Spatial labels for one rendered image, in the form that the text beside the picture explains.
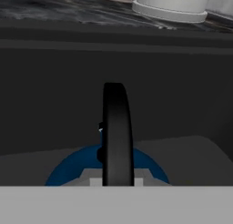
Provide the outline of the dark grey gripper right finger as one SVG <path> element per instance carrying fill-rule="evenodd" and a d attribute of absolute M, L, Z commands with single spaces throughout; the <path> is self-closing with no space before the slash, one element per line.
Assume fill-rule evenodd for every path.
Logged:
<path fill-rule="evenodd" d="M 154 178 L 148 168 L 135 168 L 134 174 L 136 186 L 168 186 L 168 183 Z"/>

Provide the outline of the white appliance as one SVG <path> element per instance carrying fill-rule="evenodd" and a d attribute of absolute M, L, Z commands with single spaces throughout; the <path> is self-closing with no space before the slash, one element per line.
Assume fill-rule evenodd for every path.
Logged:
<path fill-rule="evenodd" d="M 233 19 L 233 0 L 209 0 L 207 10 Z"/>

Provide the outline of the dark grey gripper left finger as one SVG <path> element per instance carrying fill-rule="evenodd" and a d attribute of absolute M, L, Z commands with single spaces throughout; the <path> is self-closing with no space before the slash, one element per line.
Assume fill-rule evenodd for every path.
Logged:
<path fill-rule="evenodd" d="M 79 178 L 75 178 L 66 183 L 66 186 L 101 186 L 102 169 L 85 168 Z"/>

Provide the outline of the white round canister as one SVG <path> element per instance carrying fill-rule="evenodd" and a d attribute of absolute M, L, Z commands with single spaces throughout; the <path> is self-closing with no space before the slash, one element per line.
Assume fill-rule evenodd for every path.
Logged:
<path fill-rule="evenodd" d="M 208 0 L 134 0 L 132 9 L 141 15 L 177 23 L 203 23 Z"/>

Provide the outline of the dark grey cabinet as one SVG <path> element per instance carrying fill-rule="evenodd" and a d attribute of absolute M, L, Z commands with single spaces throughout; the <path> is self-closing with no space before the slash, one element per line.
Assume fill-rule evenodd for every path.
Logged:
<path fill-rule="evenodd" d="M 108 82 L 172 184 L 233 185 L 233 33 L 24 21 L 0 22 L 0 185 L 97 144 Z"/>

